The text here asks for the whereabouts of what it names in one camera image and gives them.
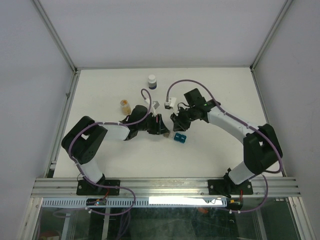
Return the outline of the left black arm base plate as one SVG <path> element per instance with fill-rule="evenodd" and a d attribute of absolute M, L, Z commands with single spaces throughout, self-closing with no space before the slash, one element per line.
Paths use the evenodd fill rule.
<path fill-rule="evenodd" d="M 121 181 L 119 179 L 105 179 L 103 182 L 99 182 L 104 186 L 119 187 Z M 105 188 L 98 187 L 86 181 L 85 179 L 79 180 L 77 184 L 76 194 L 78 196 L 118 196 L 120 190 L 118 188 Z"/>

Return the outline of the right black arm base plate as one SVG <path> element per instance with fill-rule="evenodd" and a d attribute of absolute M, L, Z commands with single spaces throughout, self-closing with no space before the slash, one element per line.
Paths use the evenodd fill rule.
<path fill-rule="evenodd" d="M 209 195 L 222 195 L 230 198 L 233 195 L 253 195 L 253 187 L 248 180 L 234 184 L 225 179 L 209 179 L 207 181 Z"/>

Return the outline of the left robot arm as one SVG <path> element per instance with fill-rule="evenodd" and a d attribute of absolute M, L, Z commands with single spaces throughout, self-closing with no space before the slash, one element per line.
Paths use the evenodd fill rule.
<path fill-rule="evenodd" d="M 82 117 L 62 139 L 61 146 L 75 163 L 83 181 L 86 194 L 102 195 L 108 192 L 105 175 L 94 159 L 103 141 L 129 141 L 146 131 L 150 135 L 170 133 L 160 113 L 153 114 L 147 107 L 137 105 L 119 122 L 96 122 L 89 116 Z"/>

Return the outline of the tan pill box compartment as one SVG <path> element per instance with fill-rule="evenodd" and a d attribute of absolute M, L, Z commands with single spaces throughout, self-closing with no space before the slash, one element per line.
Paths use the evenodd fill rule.
<path fill-rule="evenodd" d="M 167 139 L 173 139 L 174 138 L 175 133 L 173 131 L 170 132 L 166 132 L 163 134 L 163 136 Z"/>

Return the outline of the amber pill bottle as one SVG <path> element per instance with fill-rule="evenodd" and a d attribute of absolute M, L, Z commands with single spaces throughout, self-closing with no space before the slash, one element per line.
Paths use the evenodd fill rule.
<path fill-rule="evenodd" d="M 125 116 L 130 115 L 132 112 L 130 104 L 125 99 L 120 101 L 120 109 Z"/>

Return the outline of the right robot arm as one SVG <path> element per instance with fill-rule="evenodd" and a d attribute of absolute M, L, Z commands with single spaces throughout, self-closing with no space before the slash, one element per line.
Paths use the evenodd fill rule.
<path fill-rule="evenodd" d="M 282 159 L 283 152 L 271 125 L 252 125 L 227 112 L 215 99 L 206 100 L 197 88 L 185 93 L 184 97 L 187 106 L 179 107 L 177 113 L 170 115 L 175 132 L 185 132 L 193 121 L 201 120 L 221 128 L 243 145 L 242 162 L 229 168 L 221 180 L 209 180 L 211 194 L 228 198 L 239 194 L 250 179 Z"/>

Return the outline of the teal pill box compartments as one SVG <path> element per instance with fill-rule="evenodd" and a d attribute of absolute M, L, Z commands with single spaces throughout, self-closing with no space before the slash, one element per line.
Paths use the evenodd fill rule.
<path fill-rule="evenodd" d="M 176 142 L 179 142 L 179 143 L 182 143 L 184 144 L 187 140 L 187 136 L 184 135 L 184 134 L 181 134 L 181 133 L 175 133 L 173 139 L 176 141 Z"/>

